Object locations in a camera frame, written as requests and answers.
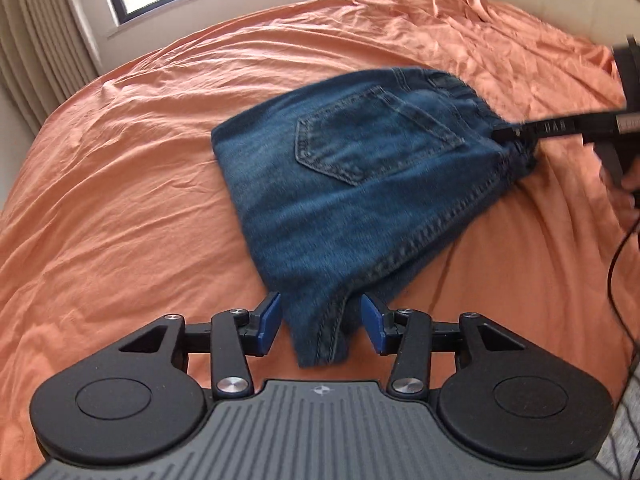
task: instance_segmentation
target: bed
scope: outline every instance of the bed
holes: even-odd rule
[[[28,405],[48,377],[162,314],[204,322],[264,297],[211,149],[217,124],[384,66],[451,72],[510,121],[623,107],[609,47],[639,32],[640,0],[313,0],[196,32],[92,82],[47,120],[0,219],[0,478],[42,462]],[[624,401],[599,460],[628,478],[640,395],[606,297],[624,233],[589,146],[547,140],[538,159],[394,306],[442,321],[476,310],[592,374]],[[636,334],[639,273],[633,240],[614,293]],[[190,361],[203,386],[207,364]],[[286,327],[250,361],[257,384],[384,381],[391,364],[361,331],[348,361],[300,369]],[[453,370],[438,355],[432,385]]]

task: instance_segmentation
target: jeans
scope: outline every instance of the jeans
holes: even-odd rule
[[[507,125],[448,73],[389,68],[288,92],[212,131],[300,366],[345,359],[359,296],[392,300],[533,170],[533,144],[491,140]]]

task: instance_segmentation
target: hand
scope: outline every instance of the hand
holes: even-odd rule
[[[607,195],[620,227],[629,231],[640,217],[640,209],[634,208],[635,201],[631,195],[631,192],[640,189],[640,156],[636,156],[631,169],[622,179],[622,189],[613,184],[611,175],[604,166],[600,170],[600,179],[607,187]]]

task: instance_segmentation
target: silver bolt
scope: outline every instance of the silver bolt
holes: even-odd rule
[[[219,380],[216,386],[221,392],[225,392],[226,394],[239,394],[249,387],[249,383],[242,377],[225,377]]]
[[[424,388],[424,383],[415,377],[396,379],[391,387],[399,394],[416,394]]]

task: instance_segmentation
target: wrinkled fabric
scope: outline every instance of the wrinkled fabric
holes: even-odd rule
[[[533,170],[532,143],[501,146],[497,126],[508,123],[460,79],[393,68],[289,92],[212,131],[301,366],[345,360],[360,295],[391,301]]]
[[[436,68],[508,121],[624,106],[605,46],[487,0],[314,0],[191,34],[102,76],[44,124],[0,217],[0,478],[42,462],[29,401],[51,375],[162,314],[206,322],[266,288],[242,236],[211,129],[337,75]],[[456,321],[478,310],[603,382],[619,399],[631,346],[606,298],[623,233],[579,136],[540,143],[519,180],[393,302]],[[638,335],[640,254],[614,274]],[[265,378],[386,381],[363,330],[339,365],[300,369],[284,326],[250,359]],[[454,370],[436,354],[434,387]],[[190,358],[207,386],[209,360]]]

